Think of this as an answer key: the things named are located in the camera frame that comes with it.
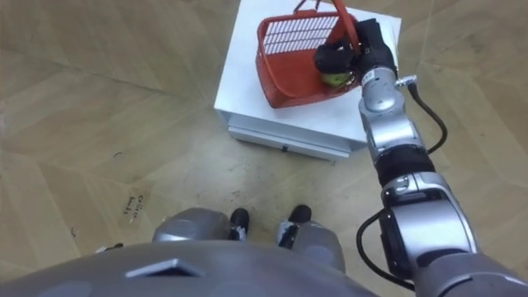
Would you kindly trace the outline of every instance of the white table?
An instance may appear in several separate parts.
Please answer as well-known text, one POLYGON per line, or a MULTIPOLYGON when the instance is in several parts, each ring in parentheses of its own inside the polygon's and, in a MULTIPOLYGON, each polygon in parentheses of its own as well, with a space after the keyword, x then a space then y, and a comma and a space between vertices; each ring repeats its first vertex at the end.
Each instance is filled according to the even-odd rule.
MULTIPOLYGON (((281 109, 268 105, 255 66, 257 27, 267 17, 289 15, 299 0, 242 0, 214 102, 229 133, 239 140, 336 160, 365 146, 358 102, 361 89, 327 101, 281 109)), ((304 8, 314 7, 313 2, 304 8)), ((320 3, 319 11, 335 11, 320 3)), ((376 18, 397 55, 401 19, 348 8, 359 21, 376 18)))

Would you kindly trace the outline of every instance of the wooden floor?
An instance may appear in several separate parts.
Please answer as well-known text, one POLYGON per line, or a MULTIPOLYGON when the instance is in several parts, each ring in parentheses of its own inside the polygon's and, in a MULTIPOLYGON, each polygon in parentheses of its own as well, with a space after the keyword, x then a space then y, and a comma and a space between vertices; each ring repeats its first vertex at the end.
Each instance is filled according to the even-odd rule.
MULTIPOLYGON (((402 74, 450 137, 433 158, 485 252, 528 277, 528 2, 348 0, 403 18, 402 74)), ((380 207, 366 150, 330 163, 229 138, 212 109, 236 0, 2 0, 0 277, 147 242, 163 218, 245 206, 271 241, 294 205, 335 230, 348 273, 354 234, 380 207), (134 219, 123 208, 143 197, 134 219)), ((408 112, 429 145, 435 124, 408 112)), ((383 263, 378 228, 370 255, 383 263)))

